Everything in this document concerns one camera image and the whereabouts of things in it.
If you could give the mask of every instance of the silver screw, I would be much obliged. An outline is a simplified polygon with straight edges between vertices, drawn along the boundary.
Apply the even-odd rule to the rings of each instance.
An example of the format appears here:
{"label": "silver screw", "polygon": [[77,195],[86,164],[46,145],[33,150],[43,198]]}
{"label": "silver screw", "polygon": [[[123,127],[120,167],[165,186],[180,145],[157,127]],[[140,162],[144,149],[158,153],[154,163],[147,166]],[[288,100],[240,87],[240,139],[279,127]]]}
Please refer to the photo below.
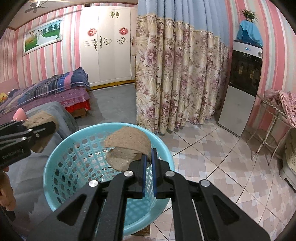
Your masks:
{"label": "silver screw", "polygon": [[131,177],[133,175],[133,171],[127,170],[123,173],[126,177]]}
{"label": "silver screw", "polygon": [[165,172],[165,175],[166,175],[167,177],[173,177],[173,176],[175,175],[175,172],[173,172],[173,171],[166,171],[166,172]]}
{"label": "silver screw", "polygon": [[94,188],[94,187],[96,187],[98,185],[99,185],[99,182],[97,180],[89,181],[89,186],[92,187],[92,188]]}
{"label": "silver screw", "polygon": [[208,180],[202,180],[201,182],[200,182],[200,184],[203,186],[203,187],[208,187],[209,185],[210,185],[210,182],[208,181]]}

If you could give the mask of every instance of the turquoise laundry basket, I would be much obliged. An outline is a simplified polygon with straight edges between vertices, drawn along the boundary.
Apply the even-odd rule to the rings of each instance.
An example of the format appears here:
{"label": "turquoise laundry basket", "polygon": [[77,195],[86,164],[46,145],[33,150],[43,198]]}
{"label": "turquoise laundry basket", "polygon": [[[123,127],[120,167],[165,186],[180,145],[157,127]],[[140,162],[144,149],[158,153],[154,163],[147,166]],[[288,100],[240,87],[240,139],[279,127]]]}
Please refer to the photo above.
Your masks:
{"label": "turquoise laundry basket", "polygon": [[[46,200],[55,211],[62,203],[90,180],[109,181],[117,175],[105,160],[110,148],[103,141],[124,126],[143,131],[156,148],[158,157],[175,170],[173,158],[161,139],[152,132],[127,123],[103,123],[75,132],[63,140],[52,152],[44,168],[43,188]],[[143,199],[128,199],[123,235],[133,234],[152,223],[164,210],[168,199],[155,199],[151,166],[146,170],[146,190]]]}

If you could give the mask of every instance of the yellow duck plush toy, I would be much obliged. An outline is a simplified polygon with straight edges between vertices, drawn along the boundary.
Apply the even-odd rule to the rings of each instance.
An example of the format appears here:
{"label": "yellow duck plush toy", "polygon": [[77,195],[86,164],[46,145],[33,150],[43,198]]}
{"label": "yellow duck plush toy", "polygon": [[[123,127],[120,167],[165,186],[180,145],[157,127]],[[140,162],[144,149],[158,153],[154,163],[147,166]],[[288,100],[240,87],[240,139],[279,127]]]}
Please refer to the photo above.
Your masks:
{"label": "yellow duck plush toy", "polygon": [[7,97],[8,97],[8,95],[5,94],[4,92],[2,92],[2,93],[0,94],[0,103],[3,102],[4,100],[6,100]]}

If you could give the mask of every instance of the red bed skirt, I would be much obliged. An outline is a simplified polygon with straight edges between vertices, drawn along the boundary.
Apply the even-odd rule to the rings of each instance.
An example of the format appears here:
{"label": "red bed skirt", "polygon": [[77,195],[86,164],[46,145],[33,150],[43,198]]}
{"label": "red bed skirt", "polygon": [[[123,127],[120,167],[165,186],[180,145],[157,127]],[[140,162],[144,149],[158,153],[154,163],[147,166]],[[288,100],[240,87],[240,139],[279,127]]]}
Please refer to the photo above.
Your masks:
{"label": "red bed skirt", "polygon": [[65,109],[69,112],[69,113],[72,113],[74,112],[75,110],[79,110],[79,109],[82,109],[82,108],[85,108],[85,110],[90,110],[91,109],[91,106],[89,104],[89,100],[85,101],[85,102],[80,102],[80,103],[77,103],[75,105],[71,105],[69,107],[65,107]]}

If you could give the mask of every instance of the white picture frame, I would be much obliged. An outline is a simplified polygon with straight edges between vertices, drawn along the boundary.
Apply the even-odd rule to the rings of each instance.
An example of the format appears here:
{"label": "white picture frame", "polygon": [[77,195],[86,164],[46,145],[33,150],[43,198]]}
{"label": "white picture frame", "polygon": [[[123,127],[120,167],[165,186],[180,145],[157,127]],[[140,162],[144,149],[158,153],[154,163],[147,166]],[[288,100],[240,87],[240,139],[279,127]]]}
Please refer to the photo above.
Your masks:
{"label": "white picture frame", "polygon": [[63,22],[64,18],[54,19],[24,33],[22,55],[24,56],[49,44],[62,41]]}

